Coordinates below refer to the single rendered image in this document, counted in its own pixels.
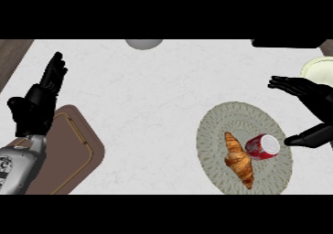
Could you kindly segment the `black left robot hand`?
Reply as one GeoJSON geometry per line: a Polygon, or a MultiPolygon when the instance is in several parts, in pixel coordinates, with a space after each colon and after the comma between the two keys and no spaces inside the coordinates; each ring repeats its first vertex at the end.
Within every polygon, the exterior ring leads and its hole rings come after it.
{"type": "Polygon", "coordinates": [[[56,96],[68,69],[62,54],[56,52],[49,60],[40,82],[28,89],[24,97],[11,97],[8,107],[17,123],[15,136],[48,134],[56,109],[56,96]]]}

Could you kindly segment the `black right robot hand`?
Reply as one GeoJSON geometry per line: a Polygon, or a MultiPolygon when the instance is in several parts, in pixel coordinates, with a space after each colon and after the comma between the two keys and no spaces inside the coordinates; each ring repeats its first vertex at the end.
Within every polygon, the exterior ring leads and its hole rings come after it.
{"type": "Polygon", "coordinates": [[[322,121],[300,134],[284,140],[287,146],[318,148],[333,141],[333,87],[305,78],[274,76],[268,87],[291,94],[322,121]]]}

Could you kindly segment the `pale yellow bowl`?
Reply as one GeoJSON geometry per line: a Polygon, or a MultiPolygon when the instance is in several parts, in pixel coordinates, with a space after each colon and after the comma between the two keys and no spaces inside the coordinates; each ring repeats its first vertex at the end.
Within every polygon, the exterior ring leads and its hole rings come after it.
{"type": "Polygon", "coordinates": [[[300,77],[333,87],[333,57],[312,59],[302,68],[300,77]]]}

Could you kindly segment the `grey woven round placemat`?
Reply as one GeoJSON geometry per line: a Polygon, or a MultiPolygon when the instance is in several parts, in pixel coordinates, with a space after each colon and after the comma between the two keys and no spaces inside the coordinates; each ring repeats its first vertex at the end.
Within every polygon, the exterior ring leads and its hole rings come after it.
{"type": "Polygon", "coordinates": [[[229,101],[216,105],[206,113],[197,133],[198,160],[212,183],[228,195],[278,195],[287,188],[293,175],[293,153],[284,145],[285,134],[268,113],[245,102],[229,101]],[[262,133],[271,134],[279,143],[274,158],[251,161],[253,187],[245,185],[225,164],[228,147],[225,132],[241,145],[262,133]]]}

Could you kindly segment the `golden brown croissant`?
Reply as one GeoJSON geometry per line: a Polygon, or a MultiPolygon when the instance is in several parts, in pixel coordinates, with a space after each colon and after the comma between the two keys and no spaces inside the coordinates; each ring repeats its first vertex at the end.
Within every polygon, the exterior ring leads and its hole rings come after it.
{"type": "Polygon", "coordinates": [[[238,176],[245,188],[251,189],[254,176],[250,156],[240,144],[240,141],[229,132],[225,132],[225,142],[228,148],[225,164],[238,176]]]}

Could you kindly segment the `brown cutting board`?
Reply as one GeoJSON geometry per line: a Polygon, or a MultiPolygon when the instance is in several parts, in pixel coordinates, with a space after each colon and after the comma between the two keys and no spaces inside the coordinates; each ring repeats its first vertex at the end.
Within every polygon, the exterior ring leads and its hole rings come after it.
{"type": "MultiPolygon", "coordinates": [[[[6,146],[30,146],[20,137],[6,146]]],[[[46,134],[46,158],[25,195],[67,195],[104,160],[104,144],[73,105],[55,111],[46,134]]]]}

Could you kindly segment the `black appliance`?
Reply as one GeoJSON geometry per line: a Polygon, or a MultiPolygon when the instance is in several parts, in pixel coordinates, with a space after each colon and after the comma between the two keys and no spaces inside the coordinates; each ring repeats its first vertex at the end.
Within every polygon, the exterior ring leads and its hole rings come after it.
{"type": "Polygon", "coordinates": [[[324,39],[253,39],[254,48],[318,48],[324,39]]]}

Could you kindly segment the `red can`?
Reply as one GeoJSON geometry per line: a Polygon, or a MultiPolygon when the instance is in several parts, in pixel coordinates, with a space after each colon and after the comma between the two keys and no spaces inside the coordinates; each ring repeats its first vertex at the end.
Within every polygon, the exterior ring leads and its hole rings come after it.
{"type": "Polygon", "coordinates": [[[271,134],[260,134],[245,142],[245,152],[254,160],[265,160],[278,155],[279,143],[271,134]]]}

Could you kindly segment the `grey round object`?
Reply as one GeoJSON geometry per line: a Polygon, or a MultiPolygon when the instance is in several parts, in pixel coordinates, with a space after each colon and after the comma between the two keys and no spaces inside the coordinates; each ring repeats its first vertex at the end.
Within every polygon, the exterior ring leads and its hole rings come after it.
{"type": "Polygon", "coordinates": [[[147,50],[155,48],[161,44],[161,39],[127,39],[127,45],[139,50],[147,50]]]}

